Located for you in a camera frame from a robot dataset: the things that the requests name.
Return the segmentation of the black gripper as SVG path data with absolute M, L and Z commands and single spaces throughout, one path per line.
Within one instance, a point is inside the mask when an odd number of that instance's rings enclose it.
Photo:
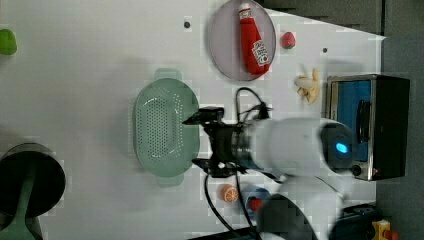
M 247 127 L 241 124 L 224 124 L 222 107 L 199 108 L 184 125 L 202 125 L 209 136 L 212 149 L 211 159 L 196 158 L 192 163 L 209 174 L 212 178 L 228 178 L 237 173 L 237 168 L 227 163 L 242 167 L 253 167 L 250 137 Z

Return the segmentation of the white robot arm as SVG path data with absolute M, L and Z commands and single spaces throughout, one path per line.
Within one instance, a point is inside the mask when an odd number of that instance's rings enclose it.
M 356 140 L 344 124 L 292 117 L 226 124 L 224 110 L 201 108 L 183 121 L 200 125 L 212 154 L 193 163 L 212 178 L 257 171 L 279 184 L 254 212 L 255 240 L 330 240 L 352 179 Z

